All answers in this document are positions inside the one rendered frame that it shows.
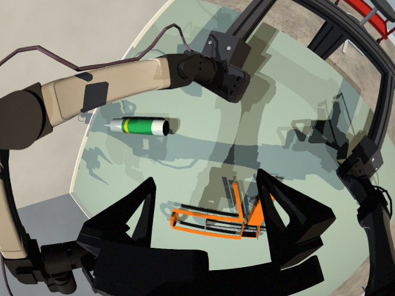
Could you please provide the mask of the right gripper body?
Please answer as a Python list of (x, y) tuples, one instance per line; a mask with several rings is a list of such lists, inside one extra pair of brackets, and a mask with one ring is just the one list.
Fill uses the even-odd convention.
[[(72, 255), (69, 255), (70, 261), (72, 263), (71, 265), (72, 270), (77, 268), (82, 268), (82, 272), (84, 273), (86, 279), (92, 286), (94, 278), (91, 275), (90, 271), (94, 270), (98, 258), (92, 253), (88, 252), (83, 247), (81, 247), (78, 243), (76, 243), (76, 241), (65, 242), (63, 243), (63, 246), (66, 248), (67, 252), (71, 251), (72, 253)], [(96, 288), (93, 287), (92, 290), (95, 294), (98, 293), (103, 296), (113, 296), (106, 292), (97, 290)]]

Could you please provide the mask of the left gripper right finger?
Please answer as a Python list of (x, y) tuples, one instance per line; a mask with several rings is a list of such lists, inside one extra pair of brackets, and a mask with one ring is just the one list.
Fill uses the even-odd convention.
[[(279, 260), (300, 243), (320, 237), (336, 219), (330, 207), (283, 184), (263, 169), (257, 170), (256, 183), (271, 261)], [(270, 194), (289, 215), (287, 227)]]

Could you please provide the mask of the white sealant cartridge with green and yellow stripes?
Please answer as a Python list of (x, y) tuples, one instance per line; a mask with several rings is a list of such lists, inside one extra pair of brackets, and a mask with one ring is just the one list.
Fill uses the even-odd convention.
[(169, 121), (163, 119), (112, 119), (109, 124), (111, 131), (119, 133), (148, 134), (167, 136)]

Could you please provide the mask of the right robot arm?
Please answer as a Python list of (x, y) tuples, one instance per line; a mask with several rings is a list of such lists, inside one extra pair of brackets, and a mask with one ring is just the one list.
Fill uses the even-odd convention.
[[(226, 70), (229, 73), (226, 73)], [(127, 97), (176, 89), (193, 81), (235, 100), (246, 75), (224, 63), (185, 50), (39, 82), (0, 98), (0, 251), (23, 284), (44, 282), (50, 292), (72, 294), (77, 285), (62, 243), (42, 245), (22, 225), (11, 187), (9, 150), (23, 150), (73, 117)], [(219, 88), (222, 87), (221, 89)]]

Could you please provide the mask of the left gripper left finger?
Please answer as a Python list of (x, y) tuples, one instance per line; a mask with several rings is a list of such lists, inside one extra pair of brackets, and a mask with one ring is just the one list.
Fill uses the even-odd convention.
[[(148, 177), (127, 196), (84, 222), (80, 233), (115, 243), (150, 247), (155, 198), (156, 184), (153, 177)], [(125, 224), (143, 201), (140, 218), (130, 237), (125, 232)]]

